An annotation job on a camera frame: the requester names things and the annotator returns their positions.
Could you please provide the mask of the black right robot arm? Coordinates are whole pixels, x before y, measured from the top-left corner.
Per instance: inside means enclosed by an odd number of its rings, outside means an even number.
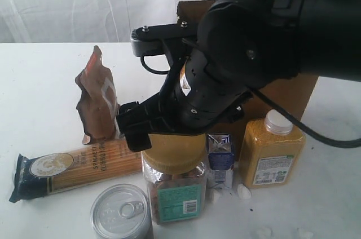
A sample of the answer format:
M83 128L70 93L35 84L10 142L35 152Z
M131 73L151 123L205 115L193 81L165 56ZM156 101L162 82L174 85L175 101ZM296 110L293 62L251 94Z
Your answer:
M217 0L198 23L143 26L131 43L136 57L165 55L170 67L158 93L120 109L131 151L150 149L152 134L195 136L238 121L253 96L323 144L360 146L318 134L261 93L300 73L359 81L360 0Z

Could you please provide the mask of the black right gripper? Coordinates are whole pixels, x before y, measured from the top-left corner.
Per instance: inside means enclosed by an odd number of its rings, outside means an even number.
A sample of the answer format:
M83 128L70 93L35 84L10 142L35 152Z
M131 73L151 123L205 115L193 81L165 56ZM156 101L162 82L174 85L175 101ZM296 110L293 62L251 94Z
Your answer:
M244 85L250 59L245 52L211 54L193 49L166 51L170 69L159 93L142 103L120 106L116 121L128 148L152 148L149 133L198 135L219 122L244 117L242 104L252 96Z

